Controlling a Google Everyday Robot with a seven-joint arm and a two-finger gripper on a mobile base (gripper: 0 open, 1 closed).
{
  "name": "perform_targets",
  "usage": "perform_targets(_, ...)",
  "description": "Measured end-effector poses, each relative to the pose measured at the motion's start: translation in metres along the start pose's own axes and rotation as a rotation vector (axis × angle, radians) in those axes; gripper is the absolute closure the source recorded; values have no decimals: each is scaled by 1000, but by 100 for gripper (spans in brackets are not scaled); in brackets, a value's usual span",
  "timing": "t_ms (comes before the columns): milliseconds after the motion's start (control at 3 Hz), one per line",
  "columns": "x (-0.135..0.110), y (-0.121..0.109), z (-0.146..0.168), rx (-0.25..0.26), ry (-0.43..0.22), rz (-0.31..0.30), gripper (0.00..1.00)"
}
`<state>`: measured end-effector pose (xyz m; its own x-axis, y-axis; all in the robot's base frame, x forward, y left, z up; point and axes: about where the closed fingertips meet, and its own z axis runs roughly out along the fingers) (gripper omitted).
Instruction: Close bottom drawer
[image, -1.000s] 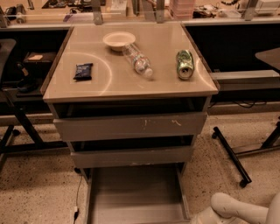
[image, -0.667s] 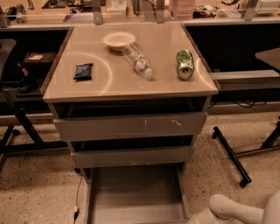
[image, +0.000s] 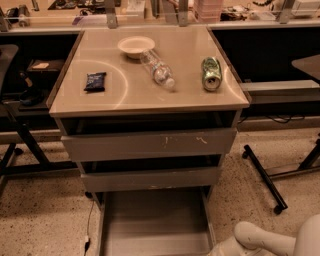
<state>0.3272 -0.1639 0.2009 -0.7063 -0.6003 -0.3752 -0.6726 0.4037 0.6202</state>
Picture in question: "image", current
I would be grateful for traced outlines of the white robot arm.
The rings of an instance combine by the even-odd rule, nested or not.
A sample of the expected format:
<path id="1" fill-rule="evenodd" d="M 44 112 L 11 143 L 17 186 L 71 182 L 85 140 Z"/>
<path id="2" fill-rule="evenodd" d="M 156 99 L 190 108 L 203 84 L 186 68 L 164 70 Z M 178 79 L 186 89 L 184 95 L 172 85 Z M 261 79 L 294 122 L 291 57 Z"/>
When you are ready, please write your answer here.
<path id="1" fill-rule="evenodd" d="M 296 237 L 268 232 L 246 221 L 207 256 L 320 256 L 320 215 L 308 218 Z"/>

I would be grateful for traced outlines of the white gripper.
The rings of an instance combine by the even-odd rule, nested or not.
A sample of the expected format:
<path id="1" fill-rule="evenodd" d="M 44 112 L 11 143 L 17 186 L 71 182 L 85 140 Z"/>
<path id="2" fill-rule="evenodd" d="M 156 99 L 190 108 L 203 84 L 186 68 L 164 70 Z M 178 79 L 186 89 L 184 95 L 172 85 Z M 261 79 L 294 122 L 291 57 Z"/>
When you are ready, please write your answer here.
<path id="1" fill-rule="evenodd" d="M 244 247 L 233 237 L 218 243 L 207 256 L 246 256 Z"/>

